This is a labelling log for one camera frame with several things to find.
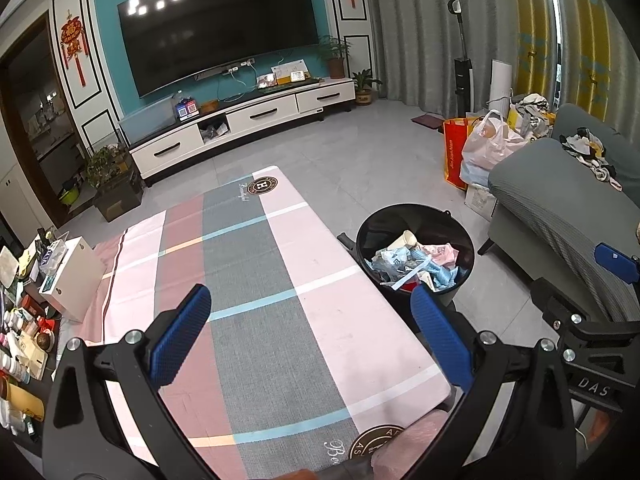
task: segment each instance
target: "brown rug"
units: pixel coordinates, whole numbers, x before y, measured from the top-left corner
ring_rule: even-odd
[[[414,117],[411,120],[416,124],[420,124],[420,126],[426,126],[427,128],[431,128],[432,130],[441,129],[442,123],[444,122],[444,119],[435,117],[431,114],[424,114],[420,117]]]

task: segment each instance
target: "clothes pile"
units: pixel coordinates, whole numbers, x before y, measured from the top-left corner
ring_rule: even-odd
[[[540,94],[529,94],[523,99],[514,98],[509,111],[509,127],[527,139],[547,137],[556,115],[549,112],[549,103]]]
[[[572,137],[560,136],[560,142],[564,150],[589,168],[599,181],[609,182],[614,189],[622,191],[622,186],[615,180],[616,168],[604,158],[604,145],[588,128],[578,128],[577,135]]]
[[[454,286],[456,277],[466,273],[456,266],[457,258],[458,250],[451,244],[423,245],[411,231],[405,231],[367,264],[380,275],[381,285],[393,290],[413,290],[423,282],[439,292]]]

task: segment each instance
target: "stick vacuum cleaner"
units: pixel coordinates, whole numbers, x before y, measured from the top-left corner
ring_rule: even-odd
[[[467,112],[474,111],[474,70],[471,60],[466,56],[465,28],[462,23],[462,6],[460,0],[449,0],[449,12],[458,18],[462,57],[454,59],[456,72],[456,95],[458,96],[458,117],[466,117]]]

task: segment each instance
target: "green plant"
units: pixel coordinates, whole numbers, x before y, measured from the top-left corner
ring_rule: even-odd
[[[351,43],[347,40],[340,40],[333,36],[322,36],[317,45],[318,55],[321,59],[329,60],[335,58],[346,58],[349,55]]]
[[[354,72],[353,80],[356,82],[356,92],[371,90],[373,83],[383,84],[380,79],[373,78],[373,72],[370,68],[366,68],[361,72]]]
[[[98,189],[122,172],[126,150],[119,144],[109,144],[95,152],[86,166],[89,184]]]

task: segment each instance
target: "orange shopping bag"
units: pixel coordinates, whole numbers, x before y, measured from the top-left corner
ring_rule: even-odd
[[[445,167],[444,178],[459,189],[466,189],[466,182],[460,180],[462,148],[471,133],[468,119],[447,119],[444,121]]]

